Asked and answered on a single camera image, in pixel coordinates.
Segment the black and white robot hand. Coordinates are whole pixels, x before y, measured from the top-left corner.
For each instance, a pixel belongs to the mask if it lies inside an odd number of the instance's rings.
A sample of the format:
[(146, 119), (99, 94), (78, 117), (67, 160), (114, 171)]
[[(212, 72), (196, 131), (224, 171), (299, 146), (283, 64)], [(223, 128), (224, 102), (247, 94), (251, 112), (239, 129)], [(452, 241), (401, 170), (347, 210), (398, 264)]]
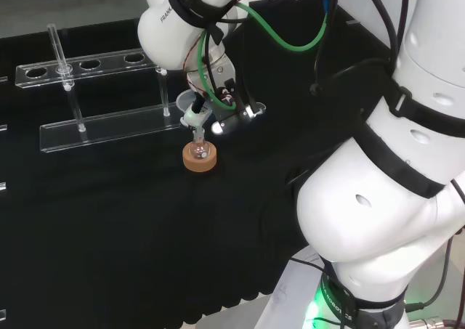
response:
[(229, 134), (263, 115), (266, 106), (248, 96), (240, 87), (235, 67), (223, 50), (216, 47), (205, 55), (197, 46), (183, 67), (194, 97), (184, 111), (185, 125), (202, 126), (213, 117), (211, 132)]

